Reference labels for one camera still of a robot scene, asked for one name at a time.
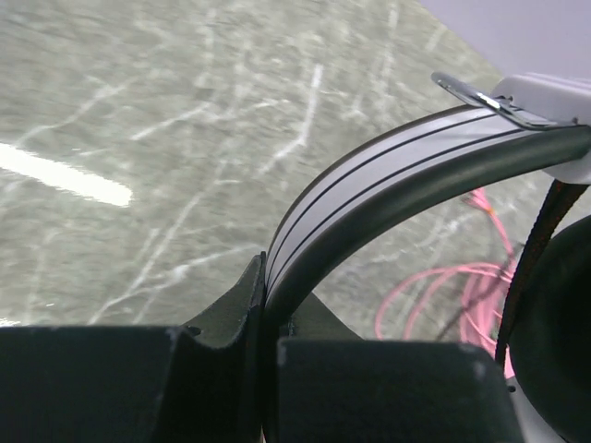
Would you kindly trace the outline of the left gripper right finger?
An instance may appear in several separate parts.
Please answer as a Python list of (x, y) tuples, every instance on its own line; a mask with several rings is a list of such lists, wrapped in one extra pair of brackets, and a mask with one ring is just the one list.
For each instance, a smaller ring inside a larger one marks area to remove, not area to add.
[(521, 442), (482, 348), (369, 341), (309, 296), (277, 345), (279, 442)]

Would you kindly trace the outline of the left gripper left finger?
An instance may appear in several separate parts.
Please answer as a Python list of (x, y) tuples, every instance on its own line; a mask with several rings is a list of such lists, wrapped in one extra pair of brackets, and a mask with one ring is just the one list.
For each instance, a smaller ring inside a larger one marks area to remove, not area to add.
[(179, 326), (2, 328), (2, 440), (261, 441), (265, 265)]

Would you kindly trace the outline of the white black headphones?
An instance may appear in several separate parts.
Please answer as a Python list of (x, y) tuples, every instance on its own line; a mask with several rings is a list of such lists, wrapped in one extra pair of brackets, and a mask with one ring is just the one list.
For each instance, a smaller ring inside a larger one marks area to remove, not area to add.
[(322, 173), (285, 214), (271, 242), (264, 321), (276, 339), (264, 434), (276, 439), (277, 345), (312, 290), (393, 226), (475, 188), (537, 170), (553, 182), (505, 296), (501, 371), (523, 441), (590, 438), (590, 221), (561, 228), (588, 189), (562, 166), (584, 164), (590, 129), (491, 98), (455, 78), (433, 79), (460, 106), (372, 139)]

